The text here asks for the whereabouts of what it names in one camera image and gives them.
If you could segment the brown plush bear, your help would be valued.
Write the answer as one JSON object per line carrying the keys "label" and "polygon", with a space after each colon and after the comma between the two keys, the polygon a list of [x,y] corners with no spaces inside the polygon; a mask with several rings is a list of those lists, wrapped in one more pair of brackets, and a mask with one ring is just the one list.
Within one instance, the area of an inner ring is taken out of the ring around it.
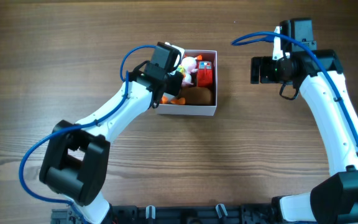
{"label": "brown plush bear", "polygon": [[187,105],[212,105],[213,92],[205,87],[190,87],[181,91],[181,96],[185,99]]}

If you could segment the white pink plush toy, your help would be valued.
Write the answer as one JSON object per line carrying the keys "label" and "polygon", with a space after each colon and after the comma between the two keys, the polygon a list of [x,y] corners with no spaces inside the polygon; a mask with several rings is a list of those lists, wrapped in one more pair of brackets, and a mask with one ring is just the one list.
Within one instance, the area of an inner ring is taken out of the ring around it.
{"label": "white pink plush toy", "polygon": [[196,73],[198,71],[197,61],[200,61],[202,59],[203,58],[201,55],[198,55],[197,57],[185,56],[183,58],[180,65],[185,68],[186,76],[185,77],[183,76],[183,80],[181,83],[182,87],[193,85],[191,74]]}

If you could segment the red toy fire truck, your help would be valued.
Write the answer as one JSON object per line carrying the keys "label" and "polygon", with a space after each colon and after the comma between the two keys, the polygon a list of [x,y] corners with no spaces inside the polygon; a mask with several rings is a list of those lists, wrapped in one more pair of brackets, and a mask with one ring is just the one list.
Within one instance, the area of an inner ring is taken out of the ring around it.
{"label": "red toy fire truck", "polygon": [[213,84],[213,64],[209,61],[200,61],[196,78],[198,87],[210,88]]}

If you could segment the yellow wooden rattle drum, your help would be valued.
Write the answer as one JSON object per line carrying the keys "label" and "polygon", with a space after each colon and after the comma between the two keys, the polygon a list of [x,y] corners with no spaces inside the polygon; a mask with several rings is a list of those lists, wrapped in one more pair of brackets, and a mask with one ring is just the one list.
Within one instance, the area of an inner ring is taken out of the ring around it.
{"label": "yellow wooden rattle drum", "polygon": [[180,72],[184,77],[186,76],[185,68],[181,65],[177,67],[177,71]]}

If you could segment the white yellow plush duck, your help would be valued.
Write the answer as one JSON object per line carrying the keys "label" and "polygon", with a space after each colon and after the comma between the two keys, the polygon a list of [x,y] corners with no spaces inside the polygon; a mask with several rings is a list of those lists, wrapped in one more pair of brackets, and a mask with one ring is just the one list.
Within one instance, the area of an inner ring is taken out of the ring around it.
{"label": "white yellow plush duck", "polygon": [[184,98],[168,98],[167,96],[162,96],[160,103],[172,104],[172,105],[185,105],[186,100]]}

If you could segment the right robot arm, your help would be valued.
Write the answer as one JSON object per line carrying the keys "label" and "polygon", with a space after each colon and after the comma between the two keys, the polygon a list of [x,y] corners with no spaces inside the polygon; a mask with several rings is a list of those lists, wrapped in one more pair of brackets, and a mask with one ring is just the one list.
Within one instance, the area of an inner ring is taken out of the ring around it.
{"label": "right robot arm", "polygon": [[272,32],[256,32],[237,45],[273,43],[269,57],[254,57],[250,81],[292,86],[310,107],[322,137],[329,177],[310,192],[272,199],[274,223],[358,222],[358,117],[335,51],[320,50],[310,19],[290,19]]}

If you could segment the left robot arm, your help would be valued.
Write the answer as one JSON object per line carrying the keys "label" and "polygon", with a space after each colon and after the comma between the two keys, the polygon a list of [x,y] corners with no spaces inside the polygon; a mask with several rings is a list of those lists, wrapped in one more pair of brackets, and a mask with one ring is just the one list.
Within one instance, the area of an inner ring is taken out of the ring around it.
{"label": "left robot arm", "polygon": [[138,115],[156,108],[166,91],[178,93],[177,71],[184,49],[159,42],[150,60],[130,72],[120,72],[119,91],[102,107],[74,124],[62,120],[48,136],[39,180],[67,198],[69,211],[80,223],[108,220],[109,202],[101,188],[106,179],[113,141]]}

